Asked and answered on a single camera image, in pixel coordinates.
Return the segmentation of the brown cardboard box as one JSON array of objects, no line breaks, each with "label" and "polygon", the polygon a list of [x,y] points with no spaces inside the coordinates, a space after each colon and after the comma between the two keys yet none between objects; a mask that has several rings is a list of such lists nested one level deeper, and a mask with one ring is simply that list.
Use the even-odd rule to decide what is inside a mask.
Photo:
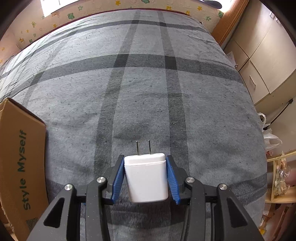
[{"label": "brown cardboard box", "polygon": [[1,207],[26,240],[48,207],[45,123],[11,98],[1,102]]}]

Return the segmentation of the large white charger plug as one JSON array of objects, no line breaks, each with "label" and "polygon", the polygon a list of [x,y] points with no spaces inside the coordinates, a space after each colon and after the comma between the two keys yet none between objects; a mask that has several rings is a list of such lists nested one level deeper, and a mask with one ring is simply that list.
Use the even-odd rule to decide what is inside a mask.
[{"label": "large white charger plug", "polygon": [[132,203],[165,201],[169,195],[165,154],[141,155],[138,143],[136,147],[136,155],[124,157],[129,200]]}]

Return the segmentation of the wooden shelf with clutter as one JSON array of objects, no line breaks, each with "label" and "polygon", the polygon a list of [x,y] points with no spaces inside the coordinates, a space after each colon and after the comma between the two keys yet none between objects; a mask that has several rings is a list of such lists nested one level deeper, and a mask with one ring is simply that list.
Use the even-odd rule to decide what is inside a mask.
[{"label": "wooden shelf with clutter", "polygon": [[286,154],[282,152],[281,155],[267,158],[267,163],[272,163],[273,165],[273,177],[271,188],[267,189],[265,196],[265,204],[268,210],[263,214],[258,228],[262,235],[267,232],[267,222],[274,216],[277,204],[295,203],[295,186],[286,183],[290,174],[287,158],[292,156],[295,156],[295,150],[289,151]]}]

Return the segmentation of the white plastic bag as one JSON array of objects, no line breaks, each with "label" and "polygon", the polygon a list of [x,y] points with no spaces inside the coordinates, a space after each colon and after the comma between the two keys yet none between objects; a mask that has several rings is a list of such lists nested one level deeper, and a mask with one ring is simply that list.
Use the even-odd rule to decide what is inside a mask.
[{"label": "white plastic bag", "polygon": [[263,113],[257,113],[257,114],[260,118],[260,124],[261,124],[263,139],[264,139],[265,151],[268,152],[272,149],[280,147],[282,145],[282,140],[278,136],[272,134],[272,129],[267,128],[266,115]]}]

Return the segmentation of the grey plaid bed blanket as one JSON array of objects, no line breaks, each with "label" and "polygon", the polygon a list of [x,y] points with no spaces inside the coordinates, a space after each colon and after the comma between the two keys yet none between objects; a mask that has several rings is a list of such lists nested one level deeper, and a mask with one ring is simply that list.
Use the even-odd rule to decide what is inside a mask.
[{"label": "grey plaid bed blanket", "polygon": [[[77,20],[1,66],[6,98],[46,125],[49,204],[65,185],[87,185],[119,155],[136,155],[138,143],[141,155],[171,155],[204,185],[226,184],[258,228],[267,190],[260,118],[199,21],[148,9]],[[165,201],[132,203],[124,177],[105,206],[110,240],[181,240],[186,206],[168,188]]]}]

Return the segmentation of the beige wardrobe cabinet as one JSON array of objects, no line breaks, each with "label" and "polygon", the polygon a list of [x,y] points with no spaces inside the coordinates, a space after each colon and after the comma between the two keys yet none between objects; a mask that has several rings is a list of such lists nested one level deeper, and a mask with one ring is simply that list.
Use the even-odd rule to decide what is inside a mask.
[{"label": "beige wardrobe cabinet", "polygon": [[260,1],[250,1],[224,49],[258,112],[271,113],[295,97],[295,45],[280,20]]}]

